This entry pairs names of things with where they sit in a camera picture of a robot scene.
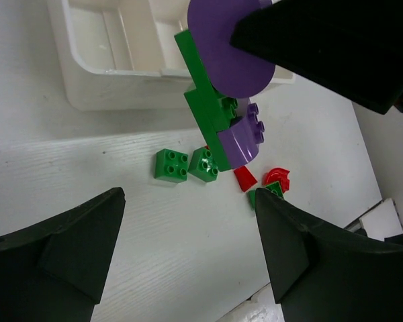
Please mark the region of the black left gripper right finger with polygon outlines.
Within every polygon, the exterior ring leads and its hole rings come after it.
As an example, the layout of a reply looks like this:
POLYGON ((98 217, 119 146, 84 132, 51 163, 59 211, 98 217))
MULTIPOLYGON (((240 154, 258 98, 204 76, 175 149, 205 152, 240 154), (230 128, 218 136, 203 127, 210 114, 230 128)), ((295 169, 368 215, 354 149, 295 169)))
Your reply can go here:
POLYGON ((286 321, 403 321, 403 234, 371 239, 267 189, 257 189, 255 213, 286 321))

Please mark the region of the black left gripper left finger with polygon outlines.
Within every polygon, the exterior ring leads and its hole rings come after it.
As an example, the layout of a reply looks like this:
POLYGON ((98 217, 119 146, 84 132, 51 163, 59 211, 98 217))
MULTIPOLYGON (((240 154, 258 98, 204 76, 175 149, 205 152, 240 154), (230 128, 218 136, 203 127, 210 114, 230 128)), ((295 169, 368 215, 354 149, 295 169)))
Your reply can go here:
POLYGON ((101 301, 125 208, 112 188, 0 236, 0 321, 90 321, 101 301))

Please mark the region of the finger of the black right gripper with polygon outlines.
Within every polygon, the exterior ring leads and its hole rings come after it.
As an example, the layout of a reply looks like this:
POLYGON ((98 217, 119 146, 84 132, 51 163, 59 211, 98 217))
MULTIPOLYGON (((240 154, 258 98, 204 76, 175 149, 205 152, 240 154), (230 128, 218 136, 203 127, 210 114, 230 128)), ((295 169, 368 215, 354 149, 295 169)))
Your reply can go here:
POLYGON ((371 111, 403 113, 403 1, 279 1, 242 18, 230 43, 371 111))

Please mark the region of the small purple curved lego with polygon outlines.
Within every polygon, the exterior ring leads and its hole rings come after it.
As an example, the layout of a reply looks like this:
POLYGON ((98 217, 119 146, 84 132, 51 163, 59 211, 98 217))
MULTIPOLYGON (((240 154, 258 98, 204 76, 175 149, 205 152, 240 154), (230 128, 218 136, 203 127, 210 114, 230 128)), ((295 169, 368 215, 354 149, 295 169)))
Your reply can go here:
POLYGON ((259 108, 249 99, 238 100, 238 117, 230 127, 217 133, 231 169, 246 166, 259 153, 265 126, 258 119, 259 108))

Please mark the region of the long green lego plate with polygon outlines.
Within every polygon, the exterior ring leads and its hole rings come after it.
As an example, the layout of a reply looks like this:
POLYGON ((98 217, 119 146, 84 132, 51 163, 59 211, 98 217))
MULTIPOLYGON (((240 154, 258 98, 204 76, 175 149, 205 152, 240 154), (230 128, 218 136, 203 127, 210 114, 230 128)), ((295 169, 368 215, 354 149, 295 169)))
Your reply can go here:
POLYGON ((175 35, 175 41, 192 77, 193 86, 184 93, 196 123, 218 164, 219 171, 231 169, 218 132, 228 129, 230 121, 222 113, 220 102, 210 83, 189 30, 175 35))

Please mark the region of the large purple arch lego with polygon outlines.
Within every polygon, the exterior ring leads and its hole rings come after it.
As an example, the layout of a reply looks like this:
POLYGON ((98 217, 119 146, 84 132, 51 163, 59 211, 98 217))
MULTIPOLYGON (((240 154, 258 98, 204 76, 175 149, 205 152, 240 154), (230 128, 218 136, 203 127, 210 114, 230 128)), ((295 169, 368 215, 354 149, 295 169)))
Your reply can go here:
POLYGON ((258 0, 189 2, 188 29, 210 82, 223 95, 237 99, 253 97, 271 82, 274 64, 230 45, 236 24, 271 4, 271 1, 258 0))

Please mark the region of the red curved lego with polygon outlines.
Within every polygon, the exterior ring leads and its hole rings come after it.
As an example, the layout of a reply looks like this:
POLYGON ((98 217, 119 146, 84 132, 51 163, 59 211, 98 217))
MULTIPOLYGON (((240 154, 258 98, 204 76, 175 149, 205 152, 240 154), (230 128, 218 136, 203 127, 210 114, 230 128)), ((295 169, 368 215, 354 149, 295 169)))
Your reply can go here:
POLYGON ((284 168, 272 168, 269 172, 264 174, 262 184, 263 186, 267 186, 268 184, 278 182, 281 187, 281 191, 286 193, 289 191, 290 186, 290 180, 288 178, 289 173, 290 171, 284 168))

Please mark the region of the red slope lego upper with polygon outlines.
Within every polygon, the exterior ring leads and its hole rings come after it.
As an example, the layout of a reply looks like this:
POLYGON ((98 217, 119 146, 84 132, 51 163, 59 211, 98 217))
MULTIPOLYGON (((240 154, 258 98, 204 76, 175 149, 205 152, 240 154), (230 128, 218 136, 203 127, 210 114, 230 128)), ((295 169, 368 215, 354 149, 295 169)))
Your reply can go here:
POLYGON ((241 191, 244 193, 258 183, 258 180, 253 176, 246 166, 241 166, 240 168, 234 169, 233 173, 241 191))

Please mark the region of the green square lego left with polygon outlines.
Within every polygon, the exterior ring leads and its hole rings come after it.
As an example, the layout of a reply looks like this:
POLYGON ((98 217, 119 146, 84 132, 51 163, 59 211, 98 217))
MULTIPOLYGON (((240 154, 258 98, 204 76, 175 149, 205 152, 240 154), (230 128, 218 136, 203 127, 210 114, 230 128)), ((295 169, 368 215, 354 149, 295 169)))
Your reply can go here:
POLYGON ((179 184, 187 180, 189 156, 185 153, 162 149, 156 153, 154 178, 179 184))

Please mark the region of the green square lego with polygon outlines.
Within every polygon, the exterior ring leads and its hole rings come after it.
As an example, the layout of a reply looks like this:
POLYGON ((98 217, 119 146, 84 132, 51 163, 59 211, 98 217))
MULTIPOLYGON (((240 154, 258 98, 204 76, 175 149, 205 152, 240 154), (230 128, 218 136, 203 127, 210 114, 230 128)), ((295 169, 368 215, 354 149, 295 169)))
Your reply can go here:
POLYGON ((215 181, 218 177, 219 169, 212 152, 205 147, 196 149, 192 154, 188 173, 204 182, 215 181))
POLYGON ((156 153, 154 178, 179 184, 187 180, 189 156, 185 153, 162 149, 156 153))

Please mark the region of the green square lego right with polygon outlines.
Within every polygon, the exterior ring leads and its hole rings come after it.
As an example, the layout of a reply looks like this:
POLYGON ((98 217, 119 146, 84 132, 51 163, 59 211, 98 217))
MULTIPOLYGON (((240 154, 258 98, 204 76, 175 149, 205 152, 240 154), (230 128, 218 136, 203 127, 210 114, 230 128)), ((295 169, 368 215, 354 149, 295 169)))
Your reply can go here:
POLYGON ((196 149, 192 154, 188 173, 204 182, 215 181, 218 177, 219 169, 212 152, 205 147, 196 149))

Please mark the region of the white divided plastic container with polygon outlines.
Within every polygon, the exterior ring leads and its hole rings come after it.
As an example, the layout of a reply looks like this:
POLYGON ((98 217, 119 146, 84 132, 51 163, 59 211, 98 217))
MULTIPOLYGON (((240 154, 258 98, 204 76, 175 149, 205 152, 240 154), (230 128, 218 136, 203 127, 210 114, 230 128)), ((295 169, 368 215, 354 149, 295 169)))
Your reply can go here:
MULTIPOLYGON (((81 111, 183 108, 193 81, 175 35, 189 30, 189 2, 49 1, 69 103, 81 111)), ((275 65, 265 89, 295 78, 275 65)))

